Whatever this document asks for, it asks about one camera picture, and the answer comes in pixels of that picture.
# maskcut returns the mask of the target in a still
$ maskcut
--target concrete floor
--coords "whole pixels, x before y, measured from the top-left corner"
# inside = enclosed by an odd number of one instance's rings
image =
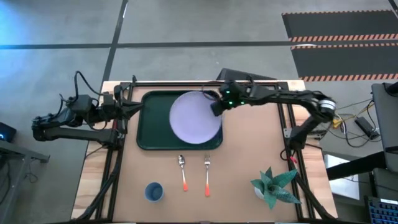
[[[2,0],[0,45],[110,44],[122,0]],[[388,0],[130,0],[119,43],[287,40],[282,12],[390,9]],[[12,223],[67,221],[78,187],[87,142],[37,142],[31,119],[54,112],[58,93],[73,94],[73,75],[81,70],[99,90],[109,49],[0,50],[0,121],[18,130],[16,144],[51,154],[48,164],[33,164],[36,184],[24,184]],[[289,47],[118,49],[110,80],[209,80],[221,68],[278,79],[298,79]],[[371,97],[380,81],[307,83],[309,90],[332,96],[338,106]],[[80,82],[81,93],[89,93]],[[342,113],[356,113],[365,104]],[[360,133],[349,124],[349,130]],[[362,157],[382,150],[379,142],[354,149],[327,135],[326,152]]]

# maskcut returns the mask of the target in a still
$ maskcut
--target green plant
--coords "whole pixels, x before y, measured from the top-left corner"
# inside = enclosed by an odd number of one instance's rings
[[[264,201],[268,203],[269,209],[274,208],[277,199],[287,203],[301,203],[294,195],[283,189],[296,176],[296,169],[272,177],[270,167],[266,173],[260,171],[260,174],[261,179],[252,180],[251,183],[264,195]]]

